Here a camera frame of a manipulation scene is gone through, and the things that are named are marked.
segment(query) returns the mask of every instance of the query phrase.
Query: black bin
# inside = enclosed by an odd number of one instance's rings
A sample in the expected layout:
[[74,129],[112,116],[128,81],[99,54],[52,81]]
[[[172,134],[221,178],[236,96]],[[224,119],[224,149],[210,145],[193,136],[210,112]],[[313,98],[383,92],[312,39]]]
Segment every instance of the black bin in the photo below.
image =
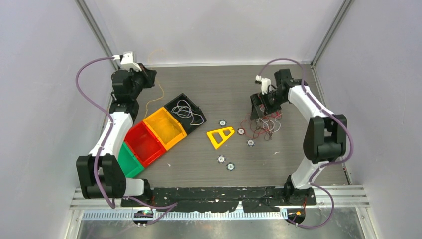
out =
[[[168,110],[172,116],[182,125],[183,129],[187,134],[192,133],[195,129],[197,129],[200,125],[191,125],[192,124],[199,124],[202,122],[201,117],[194,115],[194,121],[192,122],[192,117],[190,118],[182,118],[178,116],[177,114],[174,114],[171,112],[172,108],[177,106],[177,102],[180,100],[185,100],[188,102],[188,104],[191,106],[192,112],[195,114],[199,114],[204,118],[204,123],[207,121],[207,119],[204,116],[204,113],[202,113],[201,109],[195,105],[185,94],[181,93],[176,98],[172,99],[169,103],[164,105],[166,110]],[[180,106],[187,106],[184,102],[179,103]]]

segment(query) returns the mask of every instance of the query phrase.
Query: yellow triangular bracket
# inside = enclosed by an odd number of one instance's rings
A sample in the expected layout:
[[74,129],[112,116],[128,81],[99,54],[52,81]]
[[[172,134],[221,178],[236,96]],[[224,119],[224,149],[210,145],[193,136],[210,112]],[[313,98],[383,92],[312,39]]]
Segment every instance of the yellow triangular bracket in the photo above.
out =
[[[224,133],[225,131],[230,131],[230,134],[226,136]],[[222,141],[220,143],[217,143],[217,141],[215,140],[214,138],[215,133],[218,133],[220,137],[222,138]],[[216,150],[219,149],[233,135],[234,135],[233,127],[227,127],[227,128],[222,128],[222,129],[217,129],[217,130],[207,132],[207,136]]]

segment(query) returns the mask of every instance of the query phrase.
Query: gray wooden surface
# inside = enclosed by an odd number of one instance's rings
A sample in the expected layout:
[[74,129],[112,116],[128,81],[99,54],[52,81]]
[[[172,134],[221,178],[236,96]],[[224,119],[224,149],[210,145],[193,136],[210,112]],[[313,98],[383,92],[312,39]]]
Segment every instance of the gray wooden surface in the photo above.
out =
[[[153,187],[283,185],[304,156],[302,144],[308,122],[295,106],[284,103],[280,131],[273,135],[271,141],[264,141],[263,137],[256,139],[254,147],[247,146],[246,136],[236,133],[219,150],[215,150],[206,136],[206,132],[220,128],[220,120],[226,120],[227,126],[235,130],[240,128],[240,122],[251,111],[250,95],[260,91],[254,79],[261,67],[157,68],[156,80],[163,87],[165,97],[149,104],[148,115],[180,93],[185,93],[202,109],[207,122],[138,177],[148,179]],[[290,68],[294,78],[301,78],[300,68],[293,65],[271,65],[263,76],[273,79],[275,84],[274,72],[282,68]],[[309,66],[306,66],[306,81],[319,97]],[[135,124],[142,121],[145,104],[161,94],[158,84],[142,91]],[[236,169],[230,172],[226,164],[219,164],[219,155],[226,156]],[[321,185],[345,184],[346,179],[341,166],[333,166],[325,169],[316,182]]]

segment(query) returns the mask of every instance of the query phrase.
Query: yellow bin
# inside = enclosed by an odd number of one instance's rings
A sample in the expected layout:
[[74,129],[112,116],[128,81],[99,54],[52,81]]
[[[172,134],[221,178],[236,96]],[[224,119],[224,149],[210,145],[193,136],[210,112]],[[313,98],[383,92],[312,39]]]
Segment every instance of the yellow bin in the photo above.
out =
[[144,123],[167,151],[187,136],[182,125],[164,107],[144,119]]

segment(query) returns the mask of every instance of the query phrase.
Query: white panel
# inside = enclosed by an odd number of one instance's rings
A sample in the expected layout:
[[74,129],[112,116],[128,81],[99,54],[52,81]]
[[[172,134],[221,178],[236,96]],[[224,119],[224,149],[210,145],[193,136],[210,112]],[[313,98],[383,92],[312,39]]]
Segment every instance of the white panel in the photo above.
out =
[[422,1],[355,1],[317,66],[325,99],[345,114],[381,238],[420,238]]
[[310,62],[342,0],[86,0],[113,52],[153,64]]
[[[72,0],[2,0],[0,31],[0,238],[57,239],[79,184],[76,159],[104,120],[77,92],[75,75],[104,54]],[[81,75],[103,106],[111,73],[101,62]]]

